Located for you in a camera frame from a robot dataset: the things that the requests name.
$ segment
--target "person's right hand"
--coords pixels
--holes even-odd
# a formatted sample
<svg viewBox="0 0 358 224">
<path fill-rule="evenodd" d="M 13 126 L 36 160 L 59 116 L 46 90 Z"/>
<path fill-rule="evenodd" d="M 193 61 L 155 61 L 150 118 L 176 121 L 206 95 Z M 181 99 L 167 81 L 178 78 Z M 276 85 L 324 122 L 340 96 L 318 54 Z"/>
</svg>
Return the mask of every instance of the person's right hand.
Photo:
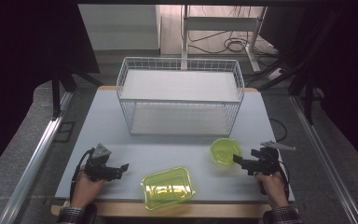
<svg viewBox="0 0 358 224">
<path fill-rule="evenodd" d="M 255 179 L 260 188 L 264 187 L 264 190 L 268 195 L 269 205 L 272 208 L 289 206 L 286 194 L 284 193 L 283 179 L 279 172 L 276 172 L 273 175 L 263 175 L 256 172 Z"/>
</svg>

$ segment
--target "plaid sleeve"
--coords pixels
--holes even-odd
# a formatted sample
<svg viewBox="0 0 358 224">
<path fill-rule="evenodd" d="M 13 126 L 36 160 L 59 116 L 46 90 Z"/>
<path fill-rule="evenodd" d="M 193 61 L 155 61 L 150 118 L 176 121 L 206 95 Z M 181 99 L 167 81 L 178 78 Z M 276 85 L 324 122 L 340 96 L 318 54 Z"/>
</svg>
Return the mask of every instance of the plaid sleeve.
<svg viewBox="0 0 358 224">
<path fill-rule="evenodd" d="M 273 223 L 276 224 L 301 224 L 303 223 L 297 211 L 292 206 L 278 207 L 271 211 Z"/>
<path fill-rule="evenodd" d="M 59 224 L 76 224 L 82 223 L 84 210 L 77 207 L 64 207 L 60 210 L 57 223 Z"/>
</svg>

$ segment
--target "white wire rack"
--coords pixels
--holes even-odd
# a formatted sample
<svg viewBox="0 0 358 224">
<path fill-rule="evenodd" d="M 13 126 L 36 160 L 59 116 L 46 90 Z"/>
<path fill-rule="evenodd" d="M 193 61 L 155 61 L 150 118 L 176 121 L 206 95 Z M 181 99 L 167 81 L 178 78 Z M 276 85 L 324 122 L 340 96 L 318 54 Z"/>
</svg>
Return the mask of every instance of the white wire rack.
<svg viewBox="0 0 358 224">
<path fill-rule="evenodd" d="M 125 58 L 117 79 L 131 134 L 229 136 L 243 89 L 235 60 Z"/>
</svg>

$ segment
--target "white tabletop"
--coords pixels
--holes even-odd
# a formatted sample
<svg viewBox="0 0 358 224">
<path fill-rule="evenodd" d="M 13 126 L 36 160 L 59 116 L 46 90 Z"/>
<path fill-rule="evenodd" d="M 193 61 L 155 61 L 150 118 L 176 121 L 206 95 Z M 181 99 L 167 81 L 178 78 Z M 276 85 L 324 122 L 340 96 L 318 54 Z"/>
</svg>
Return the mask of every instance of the white tabletop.
<svg viewBox="0 0 358 224">
<path fill-rule="evenodd" d="M 230 138 L 241 146 L 243 157 L 256 160 L 251 149 L 275 140 L 259 92 L 246 92 Z M 121 179 L 106 182 L 98 199 L 141 201 L 141 181 L 146 175 L 183 166 L 196 191 L 192 201 L 206 203 L 265 202 L 258 186 L 238 164 L 224 166 L 213 161 L 210 146 L 217 137 L 130 135 L 114 90 L 99 89 L 95 95 L 72 156 L 58 186 L 56 197 L 68 198 L 72 175 L 81 156 L 98 143 L 112 154 L 107 166 L 130 167 Z M 290 201 L 294 200 L 290 191 Z"/>
</svg>

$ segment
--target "gray floor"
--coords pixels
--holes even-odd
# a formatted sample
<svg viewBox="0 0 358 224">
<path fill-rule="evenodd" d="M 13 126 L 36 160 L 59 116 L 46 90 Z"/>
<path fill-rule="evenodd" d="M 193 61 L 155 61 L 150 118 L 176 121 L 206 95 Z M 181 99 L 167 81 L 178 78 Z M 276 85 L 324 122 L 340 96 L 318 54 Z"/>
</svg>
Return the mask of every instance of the gray floor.
<svg viewBox="0 0 358 224">
<path fill-rule="evenodd" d="M 115 85 L 118 69 L 124 56 L 158 55 L 145 51 L 121 51 L 96 52 L 96 56 L 101 74 L 93 76 L 105 85 Z M 240 56 L 237 59 L 240 61 L 241 71 L 244 74 L 251 74 L 252 70 L 246 57 Z M 97 90 L 87 81 L 77 76 L 74 78 L 78 88 L 74 92 L 63 119 L 66 126 L 73 125 L 73 132 L 70 136 L 66 133 L 56 135 L 56 140 L 67 140 L 67 142 L 54 142 L 50 146 L 16 223 L 53 223 L 56 220 L 56 217 L 50 213 L 50 207 L 55 203 L 60 203 L 54 199 L 55 190 Z M 258 85 L 266 81 L 266 78 L 260 78 L 252 84 Z M 282 158 L 290 169 L 291 186 L 296 197 L 295 206 L 298 207 L 306 223 L 350 223 L 290 101 L 286 90 L 289 83 L 290 79 L 267 91 L 262 91 L 262 95 L 268 116 L 283 123 L 288 130 L 282 143 L 297 148 L 296 152 L 282 152 Z M 0 216 L 51 119 L 50 96 L 50 83 L 41 85 L 35 90 L 34 104 L 28 116 L 0 159 Z M 358 153 L 325 115 L 319 102 L 313 104 L 312 115 L 315 122 L 314 128 L 358 206 Z M 281 125 L 272 121 L 271 126 L 277 139 L 284 135 Z M 98 218 L 97 220 L 98 223 L 132 223 L 134 221 L 157 223 L 152 219 Z M 178 220 L 159 219 L 158 221 L 159 223 L 174 223 Z M 181 219 L 179 221 L 181 223 L 244 222 L 240 219 Z"/>
</svg>

